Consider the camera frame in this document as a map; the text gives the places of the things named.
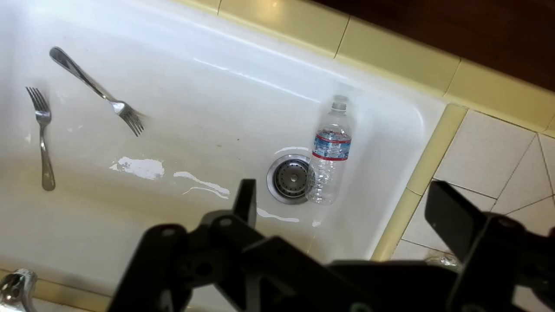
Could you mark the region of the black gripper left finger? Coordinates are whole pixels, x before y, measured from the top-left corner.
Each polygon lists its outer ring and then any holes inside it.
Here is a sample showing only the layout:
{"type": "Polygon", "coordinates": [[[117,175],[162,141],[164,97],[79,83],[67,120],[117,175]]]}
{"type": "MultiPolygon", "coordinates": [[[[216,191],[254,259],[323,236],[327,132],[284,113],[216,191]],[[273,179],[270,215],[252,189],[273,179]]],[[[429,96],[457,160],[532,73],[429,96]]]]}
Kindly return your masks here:
{"type": "Polygon", "coordinates": [[[256,182],[239,184],[230,210],[209,212],[188,233],[148,227],[107,312],[183,312],[212,286],[235,312],[322,312],[322,267],[280,238],[254,229],[256,182]]]}

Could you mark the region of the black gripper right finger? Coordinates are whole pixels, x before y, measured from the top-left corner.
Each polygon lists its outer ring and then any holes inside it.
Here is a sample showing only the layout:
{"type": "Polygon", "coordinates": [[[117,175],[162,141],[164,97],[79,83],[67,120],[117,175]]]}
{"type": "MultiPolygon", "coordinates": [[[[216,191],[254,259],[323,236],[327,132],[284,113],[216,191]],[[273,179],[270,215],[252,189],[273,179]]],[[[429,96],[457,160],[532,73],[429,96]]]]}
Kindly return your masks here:
{"type": "Polygon", "coordinates": [[[461,264],[447,297],[448,312],[521,312],[513,304],[521,286],[555,311],[555,238],[519,222],[480,212],[452,186],[433,181],[424,220],[461,264]]]}

